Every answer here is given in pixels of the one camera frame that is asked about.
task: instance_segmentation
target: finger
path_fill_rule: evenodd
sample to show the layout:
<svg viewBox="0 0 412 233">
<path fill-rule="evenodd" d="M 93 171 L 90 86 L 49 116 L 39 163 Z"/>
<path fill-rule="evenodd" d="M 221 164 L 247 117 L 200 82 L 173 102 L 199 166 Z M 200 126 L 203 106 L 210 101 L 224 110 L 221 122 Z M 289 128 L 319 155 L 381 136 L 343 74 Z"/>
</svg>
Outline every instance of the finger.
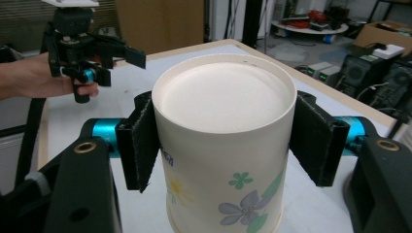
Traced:
<svg viewBox="0 0 412 233">
<path fill-rule="evenodd" d="M 98 90 L 98 85 L 97 83 L 89 83 L 85 85 L 81 85 L 78 88 L 78 93 L 80 95 L 90 95 L 90 96 L 96 96 L 99 93 Z"/>
<path fill-rule="evenodd" d="M 50 92 L 52 96 L 65 95 L 73 93 L 72 81 L 69 77 L 57 77 L 52 78 L 48 83 Z"/>
<path fill-rule="evenodd" d="M 80 85 L 90 85 L 90 84 L 92 84 L 92 83 L 95 83 L 95 82 L 82 83 L 82 82 L 80 82 L 80 81 L 78 81 L 78 80 L 75 80 L 75 84 L 80 84 Z"/>
<path fill-rule="evenodd" d="M 102 63 L 102 60 L 100 59 L 100 56 L 98 56 L 98 55 L 95 55 L 92 59 L 91 59 L 91 61 L 94 61 L 94 62 L 97 62 L 97 63 Z"/>
</svg>

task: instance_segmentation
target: floral pattern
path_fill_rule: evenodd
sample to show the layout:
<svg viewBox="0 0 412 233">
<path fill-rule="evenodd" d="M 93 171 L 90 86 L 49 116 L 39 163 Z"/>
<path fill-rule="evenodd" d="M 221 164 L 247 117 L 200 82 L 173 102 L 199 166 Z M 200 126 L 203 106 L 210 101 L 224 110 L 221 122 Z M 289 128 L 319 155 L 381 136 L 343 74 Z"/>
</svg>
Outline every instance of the floral pattern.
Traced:
<svg viewBox="0 0 412 233">
<path fill-rule="evenodd" d="M 242 174 L 235 173 L 233 174 L 233 178 L 235 181 L 230 181 L 230 185 L 234 185 L 236 189 L 242 189 L 245 183 L 251 183 L 253 181 L 252 178 L 248 178 L 249 173 L 245 172 Z"/>
<path fill-rule="evenodd" d="M 221 220 L 221 225 L 232 225 L 240 221 L 242 225 L 247 225 L 248 233 L 257 233 L 261 227 L 266 223 L 268 214 L 265 212 L 265 207 L 275 196 L 276 192 L 279 189 L 279 186 L 282 181 L 283 171 L 273 180 L 269 187 L 264 190 L 264 192 L 258 196 L 258 191 L 253 190 L 248 193 L 238 205 L 232 203 L 221 203 L 218 207 L 219 212 L 223 215 L 226 215 Z M 233 177 L 240 178 L 237 181 L 229 182 L 230 185 L 238 185 L 239 182 L 244 182 L 248 177 L 248 173 L 243 173 L 242 175 L 235 174 Z"/>
<path fill-rule="evenodd" d="M 192 194 L 188 188 L 186 188 L 180 179 L 176 176 L 171 176 L 168 172 L 165 171 L 167 174 L 167 193 L 170 196 L 170 199 L 173 204 L 179 202 L 182 206 L 187 205 L 188 203 L 194 202 Z"/>
</svg>

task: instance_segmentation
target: wall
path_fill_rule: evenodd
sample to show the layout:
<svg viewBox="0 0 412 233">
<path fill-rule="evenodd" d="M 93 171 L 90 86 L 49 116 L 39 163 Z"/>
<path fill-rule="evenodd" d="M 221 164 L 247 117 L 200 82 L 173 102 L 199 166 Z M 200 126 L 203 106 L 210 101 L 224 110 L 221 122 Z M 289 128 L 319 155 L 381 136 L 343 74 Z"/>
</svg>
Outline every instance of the wall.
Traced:
<svg viewBox="0 0 412 233">
<path fill-rule="evenodd" d="M 364 18 L 368 19 L 375 6 L 376 0 L 334 0 L 328 1 L 332 6 L 347 6 L 350 9 L 349 18 Z M 380 21 L 383 19 L 386 10 L 388 9 L 388 3 L 380 3 L 373 15 L 372 21 Z M 388 18 L 393 21 L 406 23 L 412 25 L 412 6 L 402 6 L 394 4 Z"/>
<path fill-rule="evenodd" d="M 276 0 L 263 0 L 261 6 L 261 24 L 258 32 L 258 37 L 262 38 L 265 33 L 270 31 L 270 21 L 272 19 L 274 9 L 274 2 Z M 245 20 L 245 10 L 246 1 L 237 0 L 232 3 L 232 18 L 230 19 L 230 24 L 228 26 L 229 32 L 227 38 L 235 39 L 238 41 L 242 40 L 243 37 L 243 26 Z M 228 0 L 211 0 L 210 1 L 210 26 L 211 26 L 211 40 L 217 41 L 224 38 L 224 31 L 226 29 L 227 13 L 229 9 Z"/>
</svg>

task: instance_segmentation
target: white table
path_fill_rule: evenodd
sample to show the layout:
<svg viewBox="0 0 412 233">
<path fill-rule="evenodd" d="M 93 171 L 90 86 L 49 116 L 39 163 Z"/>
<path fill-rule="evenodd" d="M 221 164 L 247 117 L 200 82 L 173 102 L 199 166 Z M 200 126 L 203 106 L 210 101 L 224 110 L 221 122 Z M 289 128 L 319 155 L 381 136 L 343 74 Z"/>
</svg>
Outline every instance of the white table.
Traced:
<svg viewBox="0 0 412 233">
<path fill-rule="evenodd" d="M 342 23 L 340 28 L 338 28 L 336 30 L 325 29 L 325 30 L 322 30 L 322 31 L 317 31 L 317 30 L 313 30 L 313 29 L 310 29 L 310 28 L 295 28 L 295 27 L 290 26 L 290 25 L 284 25 L 284 24 L 280 23 L 279 21 L 272 21 L 272 25 L 274 25 L 278 28 L 284 29 L 284 30 L 288 30 L 288 31 L 305 33 L 305 34 L 315 34 L 315 35 L 338 34 L 338 33 L 345 32 L 349 28 L 348 25 L 346 25 L 345 23 Z"/>
<path fill-rule="evenodd" d="M 112 72 L 112 87 L 100 87 L 99 96 L 84 105 L 76 104 L 73 95 L 50 98 L 41 125 L 40 166 L 74 142 L 87 119 L 128 117 L 134 109 L 133 98 L 151 90 L 160 74 L 188 58 L 213 53 L 248 53 L 268 59 L 294 77 L 297 89 L 317 96 L 318 105 L 332 116 L 366 116 L 381 135 L 386 135 L 395 122 L 256 50 L 226 40 L 150 55 L 146 70 L 120 64 Z M 120 160 L 111 160 L 119 193 L 123 232 L 173 232 L 166 213 L 166 186 L 160 158 L 157 157 L 151 184 L 143 194 L 126 190 Z M 320 188 L 310 181 L 290 153 L 283 198 L 284 212 L 278 232 L 352 232 L 342 188 L 356 161 L 352 156 L 342 157 L 333 187 Z"/>
</svg>

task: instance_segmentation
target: cable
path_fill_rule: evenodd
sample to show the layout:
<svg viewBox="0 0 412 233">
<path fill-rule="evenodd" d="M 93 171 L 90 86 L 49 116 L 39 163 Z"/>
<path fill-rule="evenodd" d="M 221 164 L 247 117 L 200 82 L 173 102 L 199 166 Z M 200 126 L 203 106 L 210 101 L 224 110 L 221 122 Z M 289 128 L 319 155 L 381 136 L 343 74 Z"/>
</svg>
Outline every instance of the cable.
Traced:
<svg viewBox="0 0 412 233">
<path fill-rule="evenodd" d="M 403 111 L 399 110 L 399 109 L 395 109 L 395 108 L 381 108 L 381 109 L 376 109 L 377 111 L 395 111 L 398 112 L 400 114 L 403 114 Z"/>
<path fill-rule="evenodd" d="M 45 102 L 45 98 L 31 99 L 26 128 L 21 142 L 20 153 L 18 155 L 15 186 L 23 183 L 24 177 L 30 172 L 31 159 L 33 157 L 34 145 L 36 143 L 37 132 L 42 119 L 42 111 Z"/>
<path fill-rule="evenodd" d="M 308 66 L 307 65 L 298 65 L 298 66 L 295 66 L 293 69 L 299 71 L 300 73 L 306 74 L 307 70 L 308 70 Z"/>
<path fill-rule="evenodd" d="M 339 79 L 339 81 L 337 82 L 337 84 L 333 88 L 337 89 L 342 84 L 345 77 L 346 77 L 345 75 L 342 75 L 342 78 Z"/>
<path fill-rule="evenodd" d="M 375 98 L 373 98 L 372 102 L 370 102 L 369 106 L 373 108 L 373 105 L 375 105 L 376 101 L 378 101 L 379 96 L 375 96 Z"/>
<path fill-rule="evenodd" d="M 288 39 L 288 41 L 290 41 L 292 44 L 294 44 L 294 45 L 296 45 L 296 46 L 304 46 L 304 47 L 315 47 L 315 46 L 316 46 L 316 44 L 308 44 L 308 45 L 300 44 L 300 43 L 294 42 L 294 41 L 291 40 L 291 39 Z"/>
<path fill-rule="evenodd" d="M 389 84 L 389 83 L 380 83 L 380 84 L 374 84 L 374 85 L 368 86 L 367 88 L 365 88 L 363 91 L 361 91 L 361 92 L 359 93 L 359 95 L 357 96 L 357 100 L 360 100 L 360 98 L 361 98 L 369 89 L 375 90 L 375 89 L 376 89 L 376 86 L 387 85 L 387 84 Z"/>
<path fill-rule="evenodd" d="M 227 10 L 227 19 L 226 19 L 226 29 L 224 30 L 224 39 L 227 39 L 227 31 L 229 28 L 230 24 L 230 17 L 231 17 L 231 5 L 232 5 L 232 0 L 229 0 L 229 5 L 228 5 L 228 10 Z"/>
<path fill-rule="evenodd" d="M 266 54 L 266 50 L 267 50 L 267 1 L 266 0 L 264 2 L 264 8 L 263 8 L 263 16 L 260 18 L 260 23 L 259 25 L 261 25 L 261 21 L 264 19 L 264 25 L 263 25 L 263 45 L 264 45 L 264 54 Z"/>
<path fill-rule="evenodd" d="M 239 0 L 236 0 L 235 7 L 234 7 L 234 10 L 233 10 L 234 12 L 233 12 L 233 15 L 231 17 L 232 21 L 231 21 L 231 24 L 230 24 L 229 38 L 231 38 L 231 39 L 235 39 L 235 29 L 236 29 L 235 24 L 236 24 L 236 15 L 237 15 L 238 7 L 239 7 Z"/>
<path fill-rule="evenodd" d="M 402 124 L 403 124 L 403 117 L 400 116 L 400 117 L 396 120 L 394 126 L 392 127 L 391 132 L 389 132 L 389 134 L 388 134 L 388 138 L 389 138 L 389 139 L 392 139 L 392 138 L 394 137 L 394 135 L 395 135 L 396 132 L 399 130 L 399 128 L 400 128 L 400 126 L 401 126 Z"/>
</svg>

